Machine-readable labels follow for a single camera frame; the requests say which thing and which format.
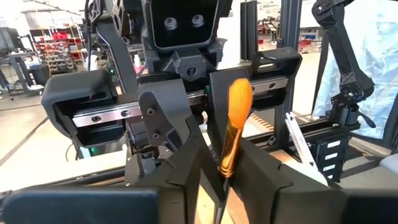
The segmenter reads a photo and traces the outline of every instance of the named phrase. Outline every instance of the green light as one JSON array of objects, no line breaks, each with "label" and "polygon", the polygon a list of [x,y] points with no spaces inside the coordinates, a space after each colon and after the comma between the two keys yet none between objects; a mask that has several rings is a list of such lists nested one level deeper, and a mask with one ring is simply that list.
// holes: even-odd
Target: green light
[{"label": "green light", "polygon": [[207,85],[207,86],[205,86],[205,93],[209,93],[209,92],[210,92],[210,86]]},{"label": "green light", "polygon": [[90,149],[93,156],[98,156],[100,154],[100,150],[97,147],[91,147]]}]

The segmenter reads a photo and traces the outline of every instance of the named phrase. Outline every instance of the orange brush bristles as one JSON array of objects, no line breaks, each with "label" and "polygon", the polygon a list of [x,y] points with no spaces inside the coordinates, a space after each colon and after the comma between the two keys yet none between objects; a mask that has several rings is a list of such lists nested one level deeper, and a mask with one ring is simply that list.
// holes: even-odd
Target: orange brush bristles
[{"label": "orange brush bristles", "polygon": [[228,118],[238,129],[243,129],[253,102],[253,92],[247,78],[239,78],[229,87]]}]

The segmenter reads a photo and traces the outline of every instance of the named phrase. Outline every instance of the white label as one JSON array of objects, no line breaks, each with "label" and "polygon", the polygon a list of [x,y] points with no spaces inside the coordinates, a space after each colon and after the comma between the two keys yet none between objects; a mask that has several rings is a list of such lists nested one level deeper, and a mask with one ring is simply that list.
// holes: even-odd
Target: white label
[{"label": "white label", "polygon": [[336,165],[330,165],[330,166],[324,167],[323,171],[328,171],[328,170],[334,169],[335,167],[336,167]]},{"label": "white label", "polygon": [[338,155],[337,152],[336,152],[336,153],[333,153],[333,154],[330,154],[330,155],[327,155],[327,156],[325,156],[325,160],[332,159],[332,158],[336,158],[337,155]]},{"label": "white label", "polygon": [[328,148],[335,147],[340,145],[340,141],[331,142],[328,144]]},{"label": "white label", "polygon": [[85,147],[79,147],[81,154],[83,155],[83,158],[90,158],[90,150],[85,148]]}]

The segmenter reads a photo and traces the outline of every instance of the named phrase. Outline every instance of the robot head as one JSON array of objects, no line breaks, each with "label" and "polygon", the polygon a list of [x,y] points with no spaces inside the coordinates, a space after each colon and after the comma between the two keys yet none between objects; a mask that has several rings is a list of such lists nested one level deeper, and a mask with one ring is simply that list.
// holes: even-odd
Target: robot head
[{"label": "robot head", "polygon": [[171,52],[212,44],[218,21],[228,15],[231,4],[232,0],[114,0],[113,19],[121,37],[137,40],[146,27],[150,47]]}]

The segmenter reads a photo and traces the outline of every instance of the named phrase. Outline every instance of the screw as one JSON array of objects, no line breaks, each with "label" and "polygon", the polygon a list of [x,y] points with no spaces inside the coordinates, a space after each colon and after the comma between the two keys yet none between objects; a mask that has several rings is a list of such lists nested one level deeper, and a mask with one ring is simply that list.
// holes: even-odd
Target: screw
[{"label": "screw", "polygon": [[187,70],[187,75],[191,76],[197,73],[197,70],[195,68],[188,68]]},{"label": "screw", "polygon": [[127,117],[127,116],[130,115],[130,111],[128,111],[128,110],[122,111],[122,112],[120,112],[120,115],[121,115],[123,118],[125,118],[125,117]]},{"label": "screw", "polygon": [[193,27],[201,27],[205,24],[205,19],[203,18],[203,15],[195,15],[192,18],[192,26]]},{"label": "screw", "polygon": [[276,86],[275,83],[271,83],[271,84],[269,85],[269,89],[271,90],[271,89],[275,88],[275,86]]},{"label": "screw", "polygon": [[154,139],[157,139],[157,138],[159,138],[160,137],[160,134],[159,133],[154,133],[153,135],[152,135],[152,138],[154,138]]},{"label": "screw", "polygon": [[94,117],[91,118],[91,120],[92,120],[93,122],[98,122],[98,121],[101,121],[102,119],[101,119],[100,116],[94,116]]},{"label": "screw", "polygon": [[167,30],[175,30],[178,27],[177,20],[173,17],[164,20],[164,26]]},{"label": "screw", "polygon": [[148,115],[153,115],[153,114],[155,114],[155,110],[154,110],[153,108],[149,108],[149,109],[147,110],[147,114],[148,114]]}]

